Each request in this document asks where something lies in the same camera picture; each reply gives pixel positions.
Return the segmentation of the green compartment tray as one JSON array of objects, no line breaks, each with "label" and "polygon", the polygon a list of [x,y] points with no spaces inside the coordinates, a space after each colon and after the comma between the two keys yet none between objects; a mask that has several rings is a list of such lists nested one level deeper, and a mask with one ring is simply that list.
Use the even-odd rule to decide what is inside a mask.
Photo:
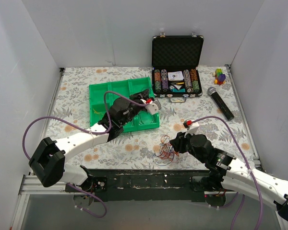
[{"label": "green compartment tray", "polygon": [[[129,97],[145,89],[149,89],[150,97],[154,96],[151,80],[148,77],[89,85],[90,125],[92,126],[97,123],[106,113],[103,99],[106,91],[118,92],[125,97]],[[159,126],[158,113],[151,115],[148,112],[141,111],[132,121],[124,126],[124,132],[143,131],[159,128]]]}]

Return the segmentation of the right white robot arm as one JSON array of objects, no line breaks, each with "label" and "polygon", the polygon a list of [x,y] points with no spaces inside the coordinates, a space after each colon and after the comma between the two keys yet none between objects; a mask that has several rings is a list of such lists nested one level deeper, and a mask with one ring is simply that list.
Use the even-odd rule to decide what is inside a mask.
[{"label": "right white robot arm", "polygon": [[179,132],[170,144],[177,153],[189,153],[209,170],[207,177],[196,179],[197,191],[232,190],[274,208],[288,221],[288,181],[249,169],[234,155],[212,146],[205,135]]}]

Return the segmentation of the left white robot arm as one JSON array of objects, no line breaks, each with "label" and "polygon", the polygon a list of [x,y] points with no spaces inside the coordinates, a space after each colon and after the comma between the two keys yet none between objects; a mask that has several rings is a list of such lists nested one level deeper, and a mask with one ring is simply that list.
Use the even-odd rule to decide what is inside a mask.
[{"label": "left white robot arm", "polygon": [[30,168],[44,187],[65,182],[76,185],[83,192],[89,191],[93,185],[89,171],[67,162],[87,149],[117,138],[124,131],[124,125],[148,109],[146,102],[150,100],[148,89],[128,98],[120,96],[92,127],[66,138],[42,139],[29,160]]}]

